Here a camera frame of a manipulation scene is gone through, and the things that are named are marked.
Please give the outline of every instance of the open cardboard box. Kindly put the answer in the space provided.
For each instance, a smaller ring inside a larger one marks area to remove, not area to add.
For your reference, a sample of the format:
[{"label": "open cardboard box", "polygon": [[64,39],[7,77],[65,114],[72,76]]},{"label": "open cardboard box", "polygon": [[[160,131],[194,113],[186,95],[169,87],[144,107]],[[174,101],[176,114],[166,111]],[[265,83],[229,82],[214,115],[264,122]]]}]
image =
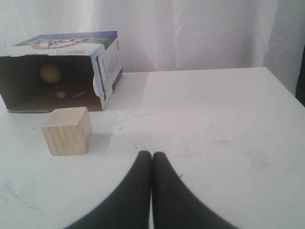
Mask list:
[{"label": "open cardboard box", "polygon": [[[33,44],[37,44],[35,41],[31,41],[32,47]],[[114,40],[109,41],[108,47],[113,42]],[[0,93],[7,109],[11,113],[46,113],[57,108],[81,106],[87,107],[89,111],[104,109],[122,73],[118,54],[116,53],[114,58],[112,51],[107,52],[108,47],[97,49],[98,51],[91,55],[70,53],[71,47],[68,47],[69,55],[38,52],[19,56],[0,56]],[[60,67],[62,77],[59,82],[46,83],[39,77],[40,68],[47,63]]]}]

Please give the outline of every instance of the ball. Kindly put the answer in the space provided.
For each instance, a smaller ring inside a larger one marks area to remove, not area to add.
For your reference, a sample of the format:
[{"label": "ball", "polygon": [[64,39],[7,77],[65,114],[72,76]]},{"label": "ball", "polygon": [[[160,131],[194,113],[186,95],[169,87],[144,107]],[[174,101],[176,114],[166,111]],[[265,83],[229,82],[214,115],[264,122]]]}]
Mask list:
[{"label": "ball", "polygon": [[46,83],[57,83],[61,79],[61,69],[52,63],[45,64],[40,68],[39,76]]}]

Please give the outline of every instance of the white curtain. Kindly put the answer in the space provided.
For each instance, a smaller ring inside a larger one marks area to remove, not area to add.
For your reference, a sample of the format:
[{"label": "white curtain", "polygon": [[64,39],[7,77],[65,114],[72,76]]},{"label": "white curtain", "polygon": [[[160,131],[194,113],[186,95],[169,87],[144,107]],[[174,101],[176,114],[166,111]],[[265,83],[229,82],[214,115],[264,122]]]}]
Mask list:
[{"label": "white curtain", "polygon": [[0,48],[110,30],[125,72],[266,66],[294,94],[305,0],[0,0]]}]

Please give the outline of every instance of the wooden cube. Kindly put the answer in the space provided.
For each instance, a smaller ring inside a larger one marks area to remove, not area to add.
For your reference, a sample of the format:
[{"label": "wooden cube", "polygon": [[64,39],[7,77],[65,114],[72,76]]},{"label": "wooden cube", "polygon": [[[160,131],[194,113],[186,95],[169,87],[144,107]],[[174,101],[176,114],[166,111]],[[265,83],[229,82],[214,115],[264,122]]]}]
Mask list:
[{"label": "wooden cube", "polygon": [[53,156],[85,154],[92,136],[88,109],[56,109],[42,131]]}]

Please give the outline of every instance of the black object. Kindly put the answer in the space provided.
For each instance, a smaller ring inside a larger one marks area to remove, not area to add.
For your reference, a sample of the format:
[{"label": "black object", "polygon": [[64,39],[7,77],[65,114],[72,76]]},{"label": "black object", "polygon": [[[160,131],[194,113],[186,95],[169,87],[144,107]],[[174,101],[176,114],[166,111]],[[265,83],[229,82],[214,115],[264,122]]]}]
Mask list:
[{"label": "black object", "polygon": [[139,152],[128,174],[110,196],[67,229],[147,229],[151,170],[151,154]]},{"label": "black object", "polygon": [[153,155],[152,166],[154,229],[236,229],[190,192],[164,153]]}]

